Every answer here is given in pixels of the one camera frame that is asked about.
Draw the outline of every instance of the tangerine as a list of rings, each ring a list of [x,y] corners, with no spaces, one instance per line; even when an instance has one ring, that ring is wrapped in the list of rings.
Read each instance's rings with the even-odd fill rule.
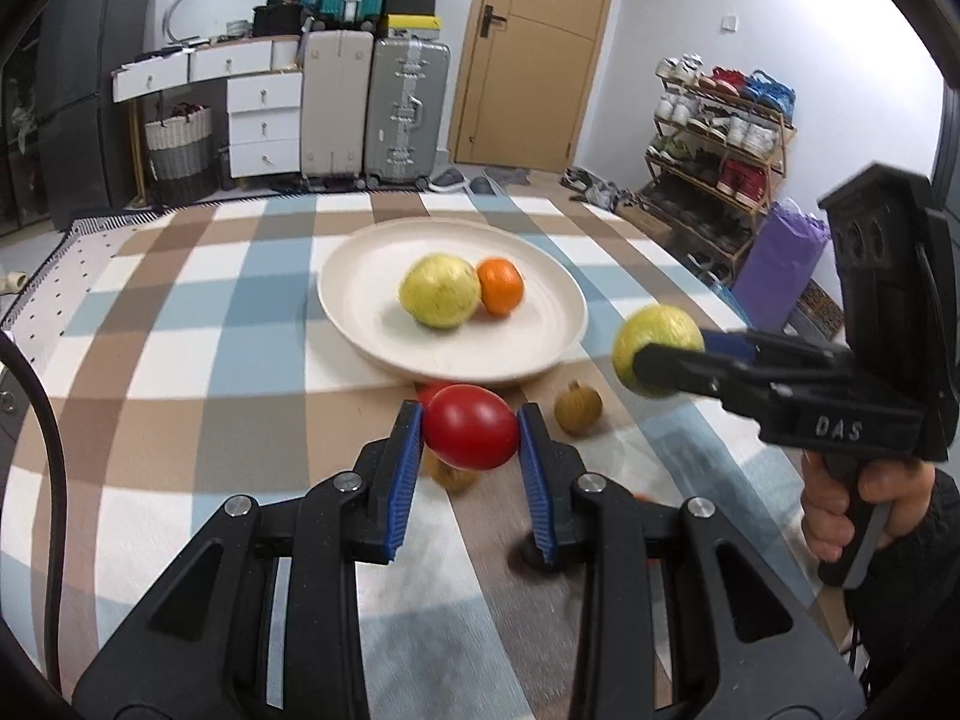
[[[480,279],[480,301],[495,317],[506,317],[523,299],[523,278],[520,271],[501,257],[491,257],[477,266]]]

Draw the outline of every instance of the door handle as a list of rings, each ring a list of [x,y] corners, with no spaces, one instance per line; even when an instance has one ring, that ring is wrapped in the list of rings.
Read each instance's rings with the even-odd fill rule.
[[[487,5],[483,9],[483,20],[480,23],[480,37],[490,37],[490,25],[492,22],[507,23],[505,16],[498,16],[493,13],[493,6]]]

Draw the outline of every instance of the brown fruit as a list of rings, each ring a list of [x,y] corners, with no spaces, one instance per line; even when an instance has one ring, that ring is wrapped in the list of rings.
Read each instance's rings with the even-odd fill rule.
[[[424,468],[427,475],[450,495],[465,493],[480,478],[480,474],[474,471],[448,466],[427,446],[424,447]]]
[[[582,436],[596,424],[603,413],[603,400],[592,386],[570,382],[570,388],[553,404],[557,424],[572,436]]]

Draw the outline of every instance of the table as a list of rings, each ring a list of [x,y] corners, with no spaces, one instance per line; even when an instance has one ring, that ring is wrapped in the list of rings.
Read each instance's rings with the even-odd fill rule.
[[[300,495],[388,435],[413,383],[369,364],[337,334],[323,316],[316,273],[350,233],[426,215],[480,221],[534,242],[587,298],[580,347],[541,378],[502,391],[507,401],[538,401],[549,415],[570,380],[597,388],[603,422],[575,442],[587,467],[665,504],[706,495],[843,637],[839,595],[823,591],[803,546],[802,482],[784,452],[713,401],[642,399],[613,375],[613,335],[652,300],[682,307],[703,327],[740,326],[664,250],[627,221],[563,199],[305,194],[192,207],[147,224],[110,261],[45,367],[70,480],[67,691],[224,499]],[[554,437],[569,440],[547,420]],[[35,659],[49,517],[44,466],[30,417],[0,528],[0,601]],[[421,477],[395,564],[357,567],[374,717],[566,717],[579,583],[512,570],[508,551],[528,527],[515,461],[459,498]],[[277,632],[272,652],[281,646]],[[664,647],[659,654],[666,689]],[[272,674],[273,701],[279,685]]]

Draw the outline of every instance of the white sneaker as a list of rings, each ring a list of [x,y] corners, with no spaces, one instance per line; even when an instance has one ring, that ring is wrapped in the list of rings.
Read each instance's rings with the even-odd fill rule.
[[[698,103],[694,98],[680,98],[673,109],[673,116],[670,121],[677,124],[678,127],[686,127],[690,117],[696,114]]]
[[[665,56],[663,59],[659,60],[659,63],[656,65],[656,74],[661,79],[672,79],[673,70],[679,61],[680,60],[678,59]]]
[[[750,129],[743,138],[744,151],[760,159],[766,159],[776,147],[776,132],[769,127],[762,127],[760,124],[751,124]]]
[[[677,66],[670,74],[670,80],[678,83],[693,83],[697,79],[697,69],[686,64],[685,61],[678,62]]]
[[[743,148],[743,139],[750,129],[750,122],[739,116],[730,117],[730,127],[727,129],[727,146]]]
[[[663,95],[661,101],[656,104],[656,109],[654,110],[654,116],[658,119],[663,119],[664,122],[669,122],[670,117],[673,116],[673,107],[677,104],[676,95]]]

